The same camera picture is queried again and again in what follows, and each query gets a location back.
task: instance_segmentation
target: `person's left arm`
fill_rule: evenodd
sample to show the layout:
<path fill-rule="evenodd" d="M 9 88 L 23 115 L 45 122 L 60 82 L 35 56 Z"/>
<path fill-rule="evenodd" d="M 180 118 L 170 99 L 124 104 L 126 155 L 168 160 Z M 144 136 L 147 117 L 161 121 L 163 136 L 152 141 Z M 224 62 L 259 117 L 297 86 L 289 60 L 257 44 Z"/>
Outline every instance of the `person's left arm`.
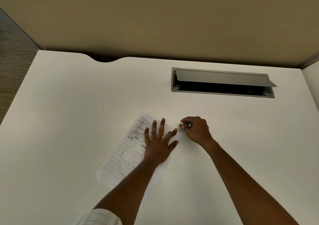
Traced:
<path fill-rule="evenodd" d="M 163 163 L 178 144 L 168 142 L 177 132 L 173 132 L 162 138 L 165 119 L 162 119 L 158 136 L 156 137 L 156 121 L 152 126 L 152 140 L 148 136 L 148 128 L 145 130 L 146 149 L 143 161 L 112 191 L 110 191 L 94 209 L 102 208 L 113 212 L 121 219 L 123 225 L 133 225 L 146 187 L 158 165 Z"/>

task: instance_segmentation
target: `gray metal flap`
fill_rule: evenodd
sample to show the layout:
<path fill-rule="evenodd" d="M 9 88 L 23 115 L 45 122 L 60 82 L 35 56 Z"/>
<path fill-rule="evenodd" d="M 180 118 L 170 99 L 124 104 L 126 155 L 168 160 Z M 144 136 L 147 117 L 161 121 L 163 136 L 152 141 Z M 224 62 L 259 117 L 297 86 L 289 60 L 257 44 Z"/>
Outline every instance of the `gray metal flap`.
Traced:
<path fill-rule="evenodd" d="M 221 84 L 276 87 L 276 85 L 271 82 L 267 76 L 255 73 L 233 73 L 176 69 L 176 76 L 179 81 L 185 82 L 209 82 Z"/>

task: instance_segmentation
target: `shirt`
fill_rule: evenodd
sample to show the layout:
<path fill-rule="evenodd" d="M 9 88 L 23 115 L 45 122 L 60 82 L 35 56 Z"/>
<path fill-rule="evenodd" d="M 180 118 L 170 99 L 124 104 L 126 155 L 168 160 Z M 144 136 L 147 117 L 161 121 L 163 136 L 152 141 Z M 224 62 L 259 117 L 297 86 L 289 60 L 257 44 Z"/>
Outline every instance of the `shirt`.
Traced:
<path fill-rule="evenodd" d="M 75 225 L 122 225 L 122 222 L 114 213 L 99 208 L 80 217 Z"/>

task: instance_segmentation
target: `person's right hand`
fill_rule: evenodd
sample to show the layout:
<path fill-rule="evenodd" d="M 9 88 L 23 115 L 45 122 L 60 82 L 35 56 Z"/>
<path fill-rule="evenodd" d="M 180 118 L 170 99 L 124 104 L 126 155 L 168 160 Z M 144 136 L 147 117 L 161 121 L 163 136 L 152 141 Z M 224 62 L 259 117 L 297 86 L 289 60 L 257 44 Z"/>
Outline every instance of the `person's right hand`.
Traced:
<path fill-rule="evenodd" d="M 204 149 L 209 147 L 212 143 L 215 143 L 212 138 L 209 127 L 205 119 L 200 117 L 186 117 L 181 120 L 183 124 L 192 123 L 193 127 L 187 127 L 181 125 L 181 129 L 186 132 L 186 135 L 195 143 L 198 143 Z"/>

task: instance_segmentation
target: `human arm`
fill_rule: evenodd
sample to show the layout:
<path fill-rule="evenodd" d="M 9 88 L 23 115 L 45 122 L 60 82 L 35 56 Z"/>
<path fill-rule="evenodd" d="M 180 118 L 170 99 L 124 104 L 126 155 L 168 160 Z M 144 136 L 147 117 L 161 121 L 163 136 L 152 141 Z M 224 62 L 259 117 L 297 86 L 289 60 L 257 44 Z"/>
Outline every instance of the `human arm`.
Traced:
<path fill-rule="evenodd" d="M 213 160 L 244 225 L 298 225 L 292 216 L 212 138 L 205 119 L 187 117 L 181 122 L 193 124 L 192 128 L 181 128 L 192 141 L 202 146 Z"/>
<path fill-rule="evenodd" d="M 121 219 L 123 225 L 134 224 L 144 192 L 156 167 L 168 158 L 170 152 L 178 144 L 178 141 L 173 141 L 168 145 L 170 138 L 176 134 L 177 129 L 173 132 L 168 132 L 162 138 L 164 125 L 165 119 L 162 119 L 159 133 L 156 137 L 156 121 L 154 120 L 152 140 L 150 140 L 148 128 L 146 128 L 146 149 L 143 161 L 110 191 L 94 209 L 102 208 L 113 212 Z"/>

